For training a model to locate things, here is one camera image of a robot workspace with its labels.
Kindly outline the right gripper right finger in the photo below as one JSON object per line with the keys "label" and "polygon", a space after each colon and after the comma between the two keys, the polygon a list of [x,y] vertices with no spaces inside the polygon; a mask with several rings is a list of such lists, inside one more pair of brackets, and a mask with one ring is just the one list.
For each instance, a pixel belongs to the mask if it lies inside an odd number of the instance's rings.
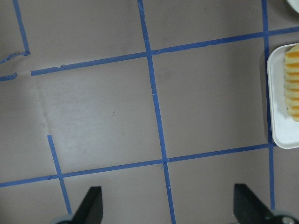
{"label": "right gripper right finger", "polygon": [[234,216],[240,224],[297,224],[286,213],[270,210],[244,183],[234,185]]}

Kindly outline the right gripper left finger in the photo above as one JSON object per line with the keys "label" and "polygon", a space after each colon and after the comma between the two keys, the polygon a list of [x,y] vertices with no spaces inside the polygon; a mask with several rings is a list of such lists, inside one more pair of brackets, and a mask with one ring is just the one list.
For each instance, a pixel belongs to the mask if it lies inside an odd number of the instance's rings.
{"label": "right gripper left finger", "polygon": [[103,220],[102,187],[90,187],[74,215],[56,218],[53,224],[100,224]]}

